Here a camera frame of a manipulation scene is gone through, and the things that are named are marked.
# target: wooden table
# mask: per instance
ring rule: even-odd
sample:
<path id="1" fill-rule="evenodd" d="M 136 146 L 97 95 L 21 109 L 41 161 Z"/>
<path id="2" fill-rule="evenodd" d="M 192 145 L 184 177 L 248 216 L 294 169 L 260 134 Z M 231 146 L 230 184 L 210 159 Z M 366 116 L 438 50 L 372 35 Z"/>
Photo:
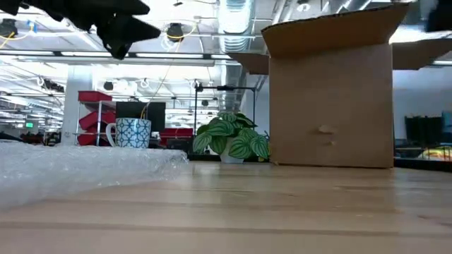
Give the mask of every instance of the wooden table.
<path id="1" fill-rule="evenodd" d="M 1 254 L 448 253 L 452 174 L 193 163 L 0 214 Z"/>

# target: open cardboard box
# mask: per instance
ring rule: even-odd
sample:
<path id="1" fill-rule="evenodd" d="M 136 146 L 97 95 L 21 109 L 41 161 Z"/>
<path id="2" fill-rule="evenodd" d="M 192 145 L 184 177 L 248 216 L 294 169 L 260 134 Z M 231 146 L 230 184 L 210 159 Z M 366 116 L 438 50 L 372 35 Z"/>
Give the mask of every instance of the open cardboard box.
<path id="1" fill-rule="evenodd" d="M 393 166 L 393 52 L 388 41 L 407 11 L 407 4 L 394 4 L 272 25 L 262 31 L 271 57 L 229 54 L 250 74 L 270 75 L 273 162 Z M 397 44 L 394 67 L 421 68 L 452 49 L 449 42 Z M 413 54 L 432 44 L 441 48 Z"/>

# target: green leaf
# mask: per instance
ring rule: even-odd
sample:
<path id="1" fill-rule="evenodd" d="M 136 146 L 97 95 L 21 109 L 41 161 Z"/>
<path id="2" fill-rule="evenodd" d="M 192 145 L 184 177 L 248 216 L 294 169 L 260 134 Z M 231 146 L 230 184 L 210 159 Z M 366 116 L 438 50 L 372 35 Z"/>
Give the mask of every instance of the green leaf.
<path id="1" fill-rule="evenodd" d="M 222 112 L 219 113 L 218 116 L 230 123 L 234 123 L 237 120 L 237 117 L 233 113 Z"/>
<path id="2" fill-rule="evenodd" d="M 243 136 L 234 138 L 229 150 L 229 156 L 237 159 L 246 159 L 252 156 L 253 151 L 249 146 L 248 140 Z"/>
<path id="3" fill-rule="evenodd" d="M 234 126 L 234 128 L 236 129 L 241 129 L 243 128 L 243 123 L 240 123 L 238 121 L 235 121 L 234 123 L 232 123 L 232 125 Z"/>
<path id="4" fill-rule="evenodd" d="M 227 137 L 224 136 L 212 137 L 212 142 L 210 142 L 210 148 L 212 149 L 212 151 L 221 155 L 225 151 L 226 143 Z"/>
<path id="5" fill-rule="evenodd" d="M 202 152 L 211 141 L 212 136 L 207 132 L 197 135 L 195 140 L 193 141 L 193 151 Z"/>
<path id="6" fill-rule="evenodd" d="M 219 120 L 218 122 L 209 125 L 206 133 L 212 136 L 229 136 L 234 133 L 234 126 L 228 121 Z"/>
<path id="7" fill-rule="evenodd" d="M 253 131 L 249 128 L 244 128 L 239 132 L 239 136 L 246 138 L 248 143 L 251 142 L 251 139 L 253 139 L 257 135 L 258 135 L 258 133 L 256 131 Z"/>
<path id="8" fill-rule="evenodd" d="M 250 146 L 256 155 L 264 159 L 268 159 L 268 140 L 264 136 L 257 135 L 251 139 Z"/>
<path id="9" fill-rule="evenodd" d="M 203 126 L 200 126 L 199 128 L 198 128 L 198 131 L 196 132 L 198 135 L 201 135 L 201 134 L 203 134 L 203 133 L 205 133 L 205 131 L 206 130 L 208 130 L 209 129 L 209 126 L 208 125 L 203 125 Z"/>
<path id="10" fill-rule="evenodd" d="M 215 118 L 213 118 L 212 120 L 210 120 L 209 125 L 214 124 L 214 123 L 217 123 L 217 122 L 219 122 L 219 121 L 221 121 L 220 117 L 215 117 Z"/>

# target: bubble wrap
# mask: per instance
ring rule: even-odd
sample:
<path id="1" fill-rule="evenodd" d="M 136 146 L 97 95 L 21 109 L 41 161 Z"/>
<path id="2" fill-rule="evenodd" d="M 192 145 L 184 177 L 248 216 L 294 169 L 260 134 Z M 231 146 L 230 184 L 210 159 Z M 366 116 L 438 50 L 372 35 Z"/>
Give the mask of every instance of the bubble wrap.
<path id="1" fill-rule="evenodd" d="M 186 154 L 177 150 L 0 142 L 0 210 L 95 188 L 170 180 L 188 167 Z"/>

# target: column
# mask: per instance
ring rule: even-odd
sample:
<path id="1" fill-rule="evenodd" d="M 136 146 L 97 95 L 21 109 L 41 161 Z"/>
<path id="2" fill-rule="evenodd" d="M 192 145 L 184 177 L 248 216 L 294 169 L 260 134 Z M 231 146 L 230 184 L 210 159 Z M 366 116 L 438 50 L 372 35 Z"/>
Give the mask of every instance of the column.
<path id="1" fill-rule="evenodd" d="M 78 113 L 78 91 L 94 89 L 92 66 L 69 66 L 64 100 L 63 129 L 61 130 L 62 145 L 75 145 L 75 135 L 73 133 L 77 130 L 78 115 L 82 118 L 89 113 L 84 106 L 80 107 L 80 113 Z"/>

